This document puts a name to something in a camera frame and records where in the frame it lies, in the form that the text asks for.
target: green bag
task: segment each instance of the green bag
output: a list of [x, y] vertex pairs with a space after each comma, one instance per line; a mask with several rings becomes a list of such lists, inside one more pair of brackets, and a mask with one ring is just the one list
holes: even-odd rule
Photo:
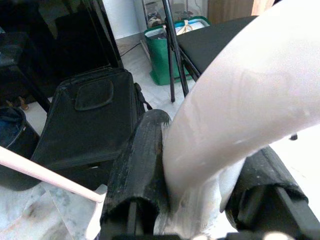
[[[202, 22], [205, 26], [209, 26], [209, 21], [202, 16], [195, 16], [189, 19], [189, 23], [193, 22]], [[184, 21], [178, 21], [174, 24], [174, 26], [182, 27], [184, 26]], [[152, 71], [150, 72], [150, 76], [152, 77], [153, 81], [157, 85], [167, 85], [170, 84], [170, 75], [169, 75], [169, 63], [168, 63], [168, 47], [167, 47], [167, 39], [154, 39], [153, 36], [160, 35], [163, 33], [163, 26], [156, 26], [153, 28], [149, 28], [148, 30], [144, 31], [144, 36], [146, 39], [146, 44], [149, 49], [150, 60]], [[172, 53], [173, 61], [173, 76], [175, 78], [179, 77], [179, 72], [177, 68], [177, 61], [174, 53]], [[192, 79], [189, 75], [186, 68], [184, 68], [184, 72], [186, 75], [186, 79]]]

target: white wall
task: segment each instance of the white wall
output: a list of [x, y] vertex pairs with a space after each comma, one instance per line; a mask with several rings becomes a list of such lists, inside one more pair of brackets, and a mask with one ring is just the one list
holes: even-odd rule
[[133, 0], [103, 0], [115, 39], [140, 33]]

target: black chair seat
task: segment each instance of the black chair seat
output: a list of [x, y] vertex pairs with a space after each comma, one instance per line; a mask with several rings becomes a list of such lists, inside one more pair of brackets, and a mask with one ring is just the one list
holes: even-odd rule
[[222, 49], [257, 16], [214, 24], [177, 36], [182, 51], [202, 74]]

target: black suitcase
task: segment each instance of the black suitcase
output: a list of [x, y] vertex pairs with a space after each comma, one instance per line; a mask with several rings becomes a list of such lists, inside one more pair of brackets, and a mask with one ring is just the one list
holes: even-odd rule
[[62, 82], [31, 160], [90, 189], [107, 184], [144, 103], [140, 86], [122, 68], [99, 68]]

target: wooden stick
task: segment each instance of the wooden stick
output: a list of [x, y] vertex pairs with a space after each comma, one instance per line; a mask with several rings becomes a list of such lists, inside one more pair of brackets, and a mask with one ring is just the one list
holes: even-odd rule
[[94, 191], [81, 186], [39, 164], [30, 161], [12, 151], [0, 146], [0, 164], [20, 173], [29, 175], [56, 187], [68, 190], [72, 193], [83, 196], [97, 203], [105, 200], [104, 195], [100, 195]]

